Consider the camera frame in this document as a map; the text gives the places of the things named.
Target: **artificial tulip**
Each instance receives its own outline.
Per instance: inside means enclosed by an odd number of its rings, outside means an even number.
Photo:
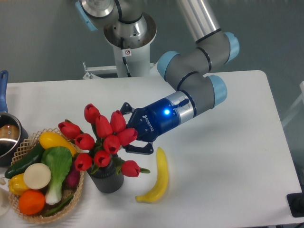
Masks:
[[[119,138],[120,144],[126,146],[137,138],[137,131],[134,128],[127,128],[118,133],[117,137]]]
[[[100,115],[95,120],[96,132],[99,138],[105,138],[113,133],[112,127],[108,119],[104,115]]]
[[[125,161],[122,165],[122,174],[127,177],[138,177],[141,168],[135,161],[129,160]]]
[[[75,160],[75,167],[78,171],[86,171],[92,165],[92,158],[88,153],[78,154]]]
[[[109,135],[108,137],[105,138],[103,147],[107,153],[117,154],[120,148],[120,142],[118,137],[113,134]]]
[[[119,110],[112,113],[110,124],[114,133],[119,133],[125,129],[125,119]]]
[[[90,124],[95,124],[95,120],[100,116],[99,110],[92,104],[85,107],[85,120]]]
[[[94,164],[99,167],[106,167],[110,161],[111,157],[106,151],[97,151],[94,156]]]
[[[61,122],[58,124],[61,133],[68,139],[75,139],[80,134],[80,128],[70,122]]]
[[[94,147],[95,141],[92,136],[87,133],[79,134],[75,138],[75,144],[82,150],[90,150]]]

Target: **light blue joint cap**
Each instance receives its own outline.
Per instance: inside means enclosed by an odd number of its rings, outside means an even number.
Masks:
[[[239,42],[238,38],[236,38],[231,32],[224,32],[224,34],[228,37],[230,42],[230,55],[227,62],[234,59],[239,53]]]
[[[75,4],[76,9],[78,10],[78,12],[80,13],[80,16],[82,17],[82,19],[85,21],[86,26],[88,27],[88,29],[93,32],[98,30],[90,21],[90,19],[87,17],[86,13],[84,12],[84,10],[82,9],[80,2],[76,2]]]
[[[179,55],[179,53],[176,51],[168,51],[165,54],[163,54],[162,57],[157,62],[157,70],[165,80],[166,80],[165,75],[166,75],[167,67],[170,61],[176,55]]]
[[[214,89],[214,106],[217,106],[218,104],[222,103],[227,98],[227,87],[225,85],[225,82],[223,79],[221,79],[217,75],[210,75],[207,76],[210,78],[213,89]]]

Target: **yellow squash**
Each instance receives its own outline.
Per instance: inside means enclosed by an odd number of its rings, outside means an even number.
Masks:
[[[71,151],[72,157],[77,153],[77,150],[72,144],[55,132],[43,132],[39,138],[39,142],[45,150],[51,147],[64,146]]]

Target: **orange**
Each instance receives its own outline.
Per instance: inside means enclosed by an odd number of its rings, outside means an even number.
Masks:
[[[29,189],[19,198],[19,210],[24,215],[40,212],[46,203],[45,196],[38,190]]]

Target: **woven basket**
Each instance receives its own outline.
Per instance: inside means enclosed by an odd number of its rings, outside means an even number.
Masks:
[[[57,128],[55,128],[55,129],[44,129],[41,132],[39,131],[37,133],[34,133],[32,136],[30,136],[28,139],[25,139],[20,144],[20,147],[18,147],[17,151],[14,154],[14,157],[13,157],[13,160],[12,160],[11,164],[14,164],[18,160],[20,160],[25,154],[27,154],[39,142],[39,137],[43,132],[55,132],[55,133],[58,133],[58,134],[62,135],[61,132],[59,131],[59,129],[57,129]],[[20,196],[17,196],[17,195],[12,194],[10,192],[9,200],[10,200],[11,207],[18,214],[18,216],[20,218],[22,218],[23,220],[26,220],[30,223],[43,224],[43,223],[49,223],[49,222],[56,221],[56,220],[64,217],[66,214],[68,214],[74,208],[74,206],[77,204],[77,202],[79,200],[79,197],[81,195],[81,192],[82,192],[83,181],[84,181],[84,171],[81,171],[80,172],[80,180],[79,180],[78,186],[76,188],[71,188],[68,185],[66,185],[65,183],[63,184],[63,186],[62,186],[62,199],[61,200],[66,199],[71,194],[74,194],[74,197],[72,198],[72,200],[70,201],[70,203],[68,205],[66,205],[64,208],[62,208],[61,211],[57,212],[53,216],[43,217],[42,215],[47,210],[56,207],[58,204],[60,204],[60,202],[56,205],[46,204],[44,206],[43,210],[40,211],[38,214],[35,214],[33,216],[28,216],[28,215],[22,214],[19,211],[18,204],[19,204],[19,197]]]

